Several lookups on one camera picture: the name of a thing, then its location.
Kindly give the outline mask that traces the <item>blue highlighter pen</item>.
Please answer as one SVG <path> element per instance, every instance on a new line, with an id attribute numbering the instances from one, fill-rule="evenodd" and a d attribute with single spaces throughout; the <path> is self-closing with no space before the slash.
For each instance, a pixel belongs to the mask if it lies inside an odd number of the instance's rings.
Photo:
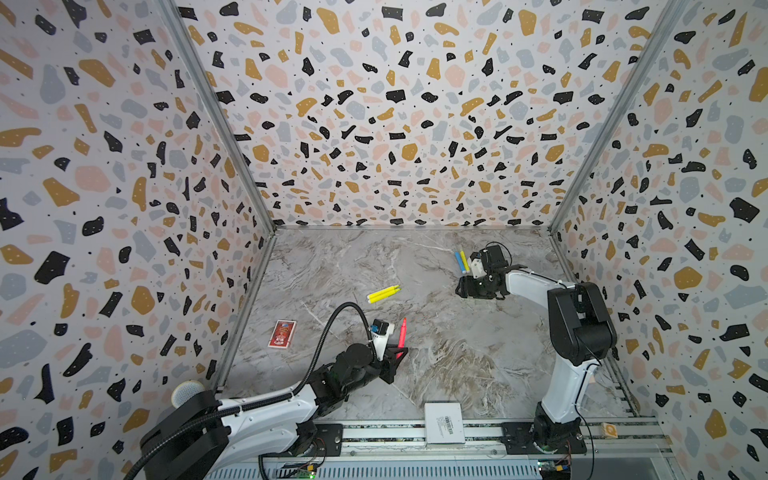
<path id="1" fill-rule="evenodd" d="M 454 256 L 456 258 L 456 261 L 458 263 L 459 269 L 462 273 L 462 275 L 465 275 L 468 273 L 467 267 L 465 266 L 465 262 L 463 260 L 463 257 L 461 256 L 460 252 L 454 252 Z"/>

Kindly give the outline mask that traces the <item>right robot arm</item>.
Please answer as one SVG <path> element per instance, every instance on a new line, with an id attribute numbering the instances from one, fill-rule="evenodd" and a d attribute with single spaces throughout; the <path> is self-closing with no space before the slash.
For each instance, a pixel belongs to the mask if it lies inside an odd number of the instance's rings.
<path id="1" fill-rule="evenodd" d="M 462 277 L 455 293 L 462 298 L 503 300 L 526 298 L 548 313 L 549 338 L 556 354 L 543 399 L 536 405 L 529 430 L 507 438 L 510 450 L 581 453 L 581 404 L 594 370 L 617 343 L 617 333 L 597 285 L 573 283 L 536 273 L 511 262 L 499 242 L 469 255 L 458 253 Z"/>

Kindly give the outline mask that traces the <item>pink highlighter pen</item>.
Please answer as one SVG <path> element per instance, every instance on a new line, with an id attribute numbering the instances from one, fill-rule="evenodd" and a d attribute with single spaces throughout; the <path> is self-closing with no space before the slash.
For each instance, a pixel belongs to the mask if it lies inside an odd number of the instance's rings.
<path id="1" fill-rule="evenodd" d="M 402 349 L 405 348 L 406 337 L 407 337 L 407 318 L 404 317 L 399 329 L 398 348 L 400 349 L 400 351 L 396 355 L 397 359 L 401 358 L 403 355 Z"/>

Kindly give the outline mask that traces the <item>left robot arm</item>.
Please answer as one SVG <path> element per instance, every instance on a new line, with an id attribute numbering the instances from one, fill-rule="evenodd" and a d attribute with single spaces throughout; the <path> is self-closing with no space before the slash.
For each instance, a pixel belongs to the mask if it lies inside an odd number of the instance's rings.
<path id="1" fill-rule="evenodd" d="M 396 345 L 376 352 L 356 343 L 306 382 L 250 398 L 219 399 L 201 383 L 186 381 L 172 393 L 173 411 L 141 439 L 142 455 L 126 476 L 203 479 L 260 456 L 301 455 L 318 436 L 316 419 L 375 379 L 392 383 L 407 353 Z"/>

